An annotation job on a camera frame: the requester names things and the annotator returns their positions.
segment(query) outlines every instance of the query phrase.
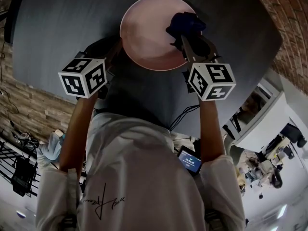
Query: wooden floor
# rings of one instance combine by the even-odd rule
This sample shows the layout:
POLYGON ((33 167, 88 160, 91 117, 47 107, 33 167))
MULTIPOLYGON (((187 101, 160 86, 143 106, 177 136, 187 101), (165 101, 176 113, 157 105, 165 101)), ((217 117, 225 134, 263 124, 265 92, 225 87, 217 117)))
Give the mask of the wooden floor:
MULTIPOLYGON (((0 22, 0 27, 3 26, 4 21, 0 22)), ((4 43, 3 35, 4 30, 2 28, 0 29, 1 48, 4 43)), ((3 130, 5 137, 14 140, 10 120, 20 131, 29 131, 42 141, 47 141, 50 133, 56 129, 66 131, 74 105, 50 93, 16 81, 13 77, 12 47, 5 43, 3 53, 1 61, 3 96, 0 96, 0 132, 3 130)))

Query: plate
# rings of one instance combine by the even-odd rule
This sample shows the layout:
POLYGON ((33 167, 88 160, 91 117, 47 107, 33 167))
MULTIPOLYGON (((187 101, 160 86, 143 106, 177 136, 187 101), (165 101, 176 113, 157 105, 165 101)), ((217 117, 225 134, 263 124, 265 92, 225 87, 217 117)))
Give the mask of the plate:
POLYGON ((123 16, 120 36, 126 54, 138 65, 167 71, 186 63, 175 39, 166 32, 176 13, 195 13, 182 0, 139 0, 123 16))

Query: dark gray table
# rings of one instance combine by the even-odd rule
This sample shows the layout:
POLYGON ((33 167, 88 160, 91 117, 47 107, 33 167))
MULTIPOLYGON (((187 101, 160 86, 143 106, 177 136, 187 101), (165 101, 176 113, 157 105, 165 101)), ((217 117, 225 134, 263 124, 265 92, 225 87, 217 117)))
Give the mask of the dark gray table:
MULTIPOLYGON (((23 0, 13 41, 14 77, 66 99, 58 72, 89 44, 118 33, 126 10, 137 0, 23 0)), ((185 0, 207 23, 204 35, 230 63, 237 86, 217 103, 224 125, 244 103, 270 67, 282 39, 259 0, 185 0)), ((188 94, 182 72, 143 69, 126 59, 114 69, 112 93, 134 97, 166 126, 187 107, 198 104, 188 94)), ((199 111, 186 115, 175 131, 200 136, 199 111)))

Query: phone screen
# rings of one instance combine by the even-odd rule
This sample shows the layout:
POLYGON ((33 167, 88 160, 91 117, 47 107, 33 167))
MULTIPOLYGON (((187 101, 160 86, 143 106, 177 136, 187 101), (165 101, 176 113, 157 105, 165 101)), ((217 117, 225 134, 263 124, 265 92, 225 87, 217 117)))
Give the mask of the phone screen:
POLYGON ((180 161, 183 163, 185 168, 196 173, 201 165, 201 160, 197 157, 190 155, 186 151, 182 151, 179 155, 180 161))

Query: person's right arm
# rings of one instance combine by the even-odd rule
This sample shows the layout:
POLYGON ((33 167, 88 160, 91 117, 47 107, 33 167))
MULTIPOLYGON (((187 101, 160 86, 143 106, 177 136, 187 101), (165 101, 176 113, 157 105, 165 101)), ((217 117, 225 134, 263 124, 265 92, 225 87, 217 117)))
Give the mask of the person's right arm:
POLYGON ((205 188, 204 195, 210 202, 209 208, 221 214, 227 230, 244 230, 240 188, 233 161, 225 155, 215 102, 200 101, 200 124, 203 163, 200 176, 205 188))

